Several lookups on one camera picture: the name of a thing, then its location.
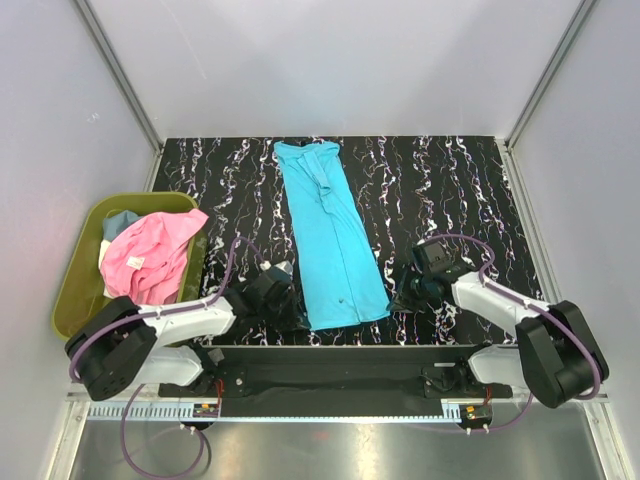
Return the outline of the cyan t shirt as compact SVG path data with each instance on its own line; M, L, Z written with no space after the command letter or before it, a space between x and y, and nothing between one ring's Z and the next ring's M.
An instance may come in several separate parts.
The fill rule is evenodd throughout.
M310 327L344 328L387 317L389 298L342 167L340 145L280 141L274 153Z

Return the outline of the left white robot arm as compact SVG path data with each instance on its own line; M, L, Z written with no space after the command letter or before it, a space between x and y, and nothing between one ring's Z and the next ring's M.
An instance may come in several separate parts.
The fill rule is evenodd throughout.
M222 337L260 322L281 331L310 326L293 281L277 268L211 297L167 306L118 297L67 341L69 373L95 401L144 384L203 396L219 382L219 362L195 338Z

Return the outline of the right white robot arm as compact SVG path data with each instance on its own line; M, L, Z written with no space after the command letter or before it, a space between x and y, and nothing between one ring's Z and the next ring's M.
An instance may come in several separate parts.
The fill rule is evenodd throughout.
M404 270L389 310L413 313L448 302L478 315L515 339L487 345L454 371L454 384L476 396L489 384L529 390L549 408L595 397L608 367L577 305L549 304L510 290L461 264L439 271Z

